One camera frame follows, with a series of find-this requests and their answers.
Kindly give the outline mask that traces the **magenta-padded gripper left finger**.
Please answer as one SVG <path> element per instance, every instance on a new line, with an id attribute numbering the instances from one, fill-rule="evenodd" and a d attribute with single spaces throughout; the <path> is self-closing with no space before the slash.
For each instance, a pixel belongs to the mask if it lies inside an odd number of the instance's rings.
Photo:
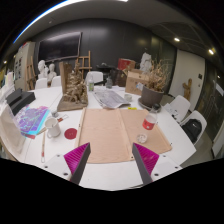
<path id="1" fill-rule="evenodd" d="M 90 153 L 90 144 L 85 143 L 65 155 L 56 154 L 42 169 L 78 185 Z"/>

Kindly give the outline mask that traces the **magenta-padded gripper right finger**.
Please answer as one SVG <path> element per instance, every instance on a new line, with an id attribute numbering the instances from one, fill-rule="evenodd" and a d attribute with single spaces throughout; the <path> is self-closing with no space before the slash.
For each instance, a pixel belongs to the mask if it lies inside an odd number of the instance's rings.
<path id="1" fill-rule="evenodd" d="M 134 143 L 132 146 L 132 154 L 134 155 L 143 185 L 181 170 L 181 167 L 167 155 L 158 155 L 137 143 Z"/>

